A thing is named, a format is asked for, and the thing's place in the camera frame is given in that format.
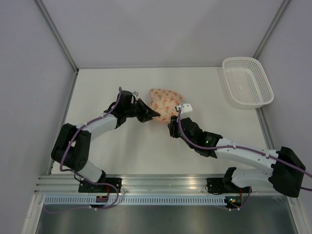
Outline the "floral mesh laundry bag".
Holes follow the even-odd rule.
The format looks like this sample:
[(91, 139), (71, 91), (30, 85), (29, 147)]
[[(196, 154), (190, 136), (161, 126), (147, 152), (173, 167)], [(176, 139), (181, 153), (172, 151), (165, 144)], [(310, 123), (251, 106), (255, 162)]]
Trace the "floral mesh laundry bag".
[(149, 107), (160, 116), (153, 117), (158, 123), (170, 123), (172, 116), (177, 116), (176, 106), (183, 101), (183, 96), (175, 91), (154, 88), (149, 91)]

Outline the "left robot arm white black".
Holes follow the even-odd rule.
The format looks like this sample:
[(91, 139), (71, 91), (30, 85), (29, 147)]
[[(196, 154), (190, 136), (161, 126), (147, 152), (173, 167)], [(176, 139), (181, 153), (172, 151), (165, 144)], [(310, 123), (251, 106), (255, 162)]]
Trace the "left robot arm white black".
[(119, 88), (116, 101), (95, 119), (81, 125), (64, 124), (51, 152), (60, 171), (74, 173), (87, 181), (95, 193), (102, 193), (106, 189), (106, 173), (88, 159), (92, 140), (117, 129), (128, 118), (145, 123), (160, 116), (137, 96), (137, 92)]

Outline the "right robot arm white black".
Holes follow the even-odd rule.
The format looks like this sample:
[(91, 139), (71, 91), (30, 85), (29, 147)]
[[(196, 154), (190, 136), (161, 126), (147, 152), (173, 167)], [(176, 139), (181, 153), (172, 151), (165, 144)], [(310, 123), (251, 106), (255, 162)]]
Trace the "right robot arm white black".
[(227, 169), (222, 186), (229, 193), (239, 188), (272, 187), (282, 195), (297, 198), (302, 190), (306, 167), (290, 148), (261, 150), (237, 145), (221, 135), (203, 131), (190, 118), (171, 117), (168, 128), (171, 137), (183, 139), (203, 157), (232, 160), (250, 167)]

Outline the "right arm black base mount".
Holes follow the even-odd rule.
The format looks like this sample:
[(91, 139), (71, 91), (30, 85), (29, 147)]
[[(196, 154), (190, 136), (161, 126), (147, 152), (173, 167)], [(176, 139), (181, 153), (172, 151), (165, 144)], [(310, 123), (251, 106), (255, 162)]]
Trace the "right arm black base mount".
[(222, 182), (222, 178), (211, 177), (206, 179), (205, 189), (209, 194), (213, 195), (222, 195), (222, 194), (230, 194), (236, 193), (236, 189), (231, 187), (226, 187)]

